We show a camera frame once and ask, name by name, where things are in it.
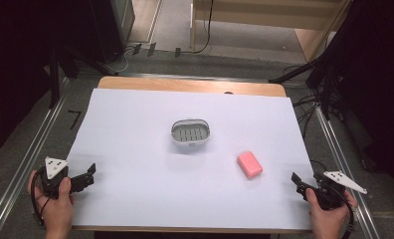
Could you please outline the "white and grey soap dish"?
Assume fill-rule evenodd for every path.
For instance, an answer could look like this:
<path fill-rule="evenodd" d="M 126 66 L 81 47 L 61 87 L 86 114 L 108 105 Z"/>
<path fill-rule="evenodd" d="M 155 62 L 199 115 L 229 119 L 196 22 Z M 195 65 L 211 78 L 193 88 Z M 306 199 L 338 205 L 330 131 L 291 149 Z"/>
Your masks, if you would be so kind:
<path fill-rule="evenodd" d="M 181 146 L 204 144 L 211 135 L 208 123 L 203 119 L 182 119 L 171 127 L 173 142 Z"/>

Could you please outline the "person's right hand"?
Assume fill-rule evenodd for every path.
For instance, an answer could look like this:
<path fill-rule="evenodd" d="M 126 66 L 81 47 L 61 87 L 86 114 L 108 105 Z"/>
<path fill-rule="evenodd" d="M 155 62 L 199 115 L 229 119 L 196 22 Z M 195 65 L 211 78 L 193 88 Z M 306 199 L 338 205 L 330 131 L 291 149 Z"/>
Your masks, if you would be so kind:
<path fill-rule="evenodd" d="M 309 205 L 309 215 L 314 239 L 338 239 L 343 224 L 349 215 L 349 209 L 341 206 L 333 210 L 323 210 L 311 188 L 305 191 Z"/>

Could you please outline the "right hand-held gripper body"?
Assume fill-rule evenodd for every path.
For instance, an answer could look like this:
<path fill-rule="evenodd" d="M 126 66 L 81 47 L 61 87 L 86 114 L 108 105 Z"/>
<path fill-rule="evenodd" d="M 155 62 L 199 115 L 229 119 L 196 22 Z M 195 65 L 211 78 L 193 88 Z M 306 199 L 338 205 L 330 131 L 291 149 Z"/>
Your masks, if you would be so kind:
<path fill-rule="evenodd" d="M 314 178 L 318 188 L 315 190 L 320 208 L 330 210 L 341 207 L 344 203 L 344 192 L 347 188 L 366 194 L 367 189 L 357 184 L 342 171 L 325 171 L 316 173 Z"/>

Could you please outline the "black stand leg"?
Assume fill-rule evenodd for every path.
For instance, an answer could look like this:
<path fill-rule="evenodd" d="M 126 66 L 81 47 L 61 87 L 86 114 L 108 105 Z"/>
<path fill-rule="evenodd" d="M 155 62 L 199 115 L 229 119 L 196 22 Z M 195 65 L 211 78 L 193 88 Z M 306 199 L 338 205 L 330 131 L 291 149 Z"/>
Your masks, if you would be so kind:
<path fill-rule="evenodd" d="M 270 84 L 282 84 L 282 83 L 284 83 L 284 82 L 286 82 L 286 81 L 288 81 L 288 80 L 290 80 L 302 73 L 307 72 L 308 70 L 318 68 L 323 61 L 324 61 L 324 56 L 319 56 L 316 59 L 312 60 L 311 62 L 306 63 L 306 64 L 298 67 L 297 69 L 281 76 L 281 77 L 269 80 L 269 83 Z"/>

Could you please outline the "pink soap bar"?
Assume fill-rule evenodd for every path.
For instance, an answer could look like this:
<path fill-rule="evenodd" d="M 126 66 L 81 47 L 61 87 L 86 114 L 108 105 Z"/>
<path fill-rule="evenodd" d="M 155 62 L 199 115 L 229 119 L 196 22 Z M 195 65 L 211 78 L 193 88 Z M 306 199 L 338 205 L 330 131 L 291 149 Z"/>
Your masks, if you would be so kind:
<path fill-rule="evenodd" d="M 237 162 L 247 178 L 252 179 L 263 172 L 263 168 L 250 151 L 244 152 L 237 157 Z"/>

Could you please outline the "black curtain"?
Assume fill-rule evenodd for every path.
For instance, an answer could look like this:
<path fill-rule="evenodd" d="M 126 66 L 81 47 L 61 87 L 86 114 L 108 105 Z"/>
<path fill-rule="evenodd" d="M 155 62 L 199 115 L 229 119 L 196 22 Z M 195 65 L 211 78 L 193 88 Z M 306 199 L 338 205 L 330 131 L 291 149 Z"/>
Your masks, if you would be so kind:
<path fill-rule="evenodd" d="M 394 0 L 353 0 L 307 84 L 336 89 L 370 138 L 364 153 L 394 178 Z"/>
<path fill-rule="evenodd" d="M 131 0 L 0 0 L 0 148 L 43 94 L 57 102 L 58 69 L 110 75 L 134 20 Z"/>

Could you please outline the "person's left hand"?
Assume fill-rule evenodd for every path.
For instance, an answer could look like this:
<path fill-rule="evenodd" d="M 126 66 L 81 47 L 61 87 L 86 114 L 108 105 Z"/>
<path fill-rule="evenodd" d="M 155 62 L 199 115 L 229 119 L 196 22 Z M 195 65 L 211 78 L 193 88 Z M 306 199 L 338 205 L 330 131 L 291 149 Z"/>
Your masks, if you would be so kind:
<path fill-rule="evenodd" d="M 70 195 L 71 181 L 65 177 L 59 187 L 59 198 L 46 197 L 36 185 L 36 170 L 29 175 L 27 190 L 44 221 L 45 239 L 69 239 L 74 217 L 73 198 Z"/>

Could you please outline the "metal floor rail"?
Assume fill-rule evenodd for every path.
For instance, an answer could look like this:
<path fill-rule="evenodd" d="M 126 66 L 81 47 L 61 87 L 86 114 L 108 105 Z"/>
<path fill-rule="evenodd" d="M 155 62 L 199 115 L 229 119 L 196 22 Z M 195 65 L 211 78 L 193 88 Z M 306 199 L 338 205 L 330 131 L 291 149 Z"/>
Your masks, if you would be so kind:
<path fill-rule="evenodd" d="M 66 99 L 67 91 L 71 88 L 71 85 L 71 79 L 64 78 L 62 80 L 62 84 L 60 86 L 60 98 L 57 100 L 52 109 L 47 110 L 47 114 L 40 124 L 40 127 L 36 132 L 32 142 L 30 143 L 28 150 L 26 151 L 23 159 L 20 162 L 20 165 L 18 166 L 8 187 L 0 199 L 0 231 L 11 212 L 17 197 L 24 188 L 24 183 L 28 179 L 30 171 L 33 168 L 38 155 L 61 111 Z"/>
<path fill-rule="evenodd" d="M 331 122 L 325 118 L 325 116 L 321 112 L 320 107 L 315 108 L 315 113 L 319 120 L 328 146 L 331 150 L 337 168 L 347 177 L 354 180 L 355 177 L 349 167 L 348 160 L 345 157 L 339 141 L 335 135 Z M 358 201 L 358 208 L 355 210 L 355 216 L 365 239 L 381 239 L 377 227 L 374 223 L 372 214 L 365 202 L 366 194 L 356 191 L 355 189 L 350 189 L 350 192 Z"/>

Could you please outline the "light wooden shelf unit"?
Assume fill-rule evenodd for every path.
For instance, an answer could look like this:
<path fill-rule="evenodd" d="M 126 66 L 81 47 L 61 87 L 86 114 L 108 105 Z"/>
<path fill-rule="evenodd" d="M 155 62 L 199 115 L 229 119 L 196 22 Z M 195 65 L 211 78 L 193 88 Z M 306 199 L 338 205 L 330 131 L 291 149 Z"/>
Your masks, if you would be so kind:
<path fill-rule="evenodd" d="M 190 49 L 195 49 L 196 21 L 292 28 L 305 59 L 311 62 L 329 34 L 337 31 L 351 0 L 193 0 Z"/>

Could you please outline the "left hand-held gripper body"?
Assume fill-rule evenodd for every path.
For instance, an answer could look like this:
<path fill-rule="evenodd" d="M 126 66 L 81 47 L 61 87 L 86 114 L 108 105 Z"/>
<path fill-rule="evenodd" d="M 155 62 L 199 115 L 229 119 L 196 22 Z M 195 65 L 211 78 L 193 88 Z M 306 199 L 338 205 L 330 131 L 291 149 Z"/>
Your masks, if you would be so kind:
<path fill-rule="evenodd" d="M 68 176 L 68 162 L 64 159 L 46 157 L 44 171 L 40 174 L 45 196 L 58 199 L 62 180 Z"/>

